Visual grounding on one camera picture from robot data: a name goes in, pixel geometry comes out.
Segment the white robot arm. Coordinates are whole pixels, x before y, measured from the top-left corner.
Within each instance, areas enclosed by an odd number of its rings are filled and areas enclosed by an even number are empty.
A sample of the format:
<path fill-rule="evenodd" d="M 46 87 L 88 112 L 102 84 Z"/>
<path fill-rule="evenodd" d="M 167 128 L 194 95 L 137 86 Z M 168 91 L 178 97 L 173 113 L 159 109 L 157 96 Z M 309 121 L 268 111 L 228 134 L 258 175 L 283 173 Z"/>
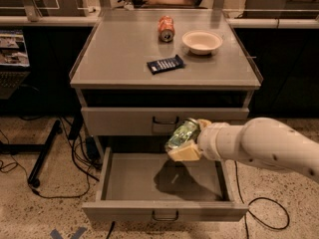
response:
<path fill-rule="evenodd" d="M 234 160 L 275 171 L 295 171 L 319 182 L 319 143 L 276 119 L 242 125 L 187 119 L 165 144 L 174 161 Z"/>

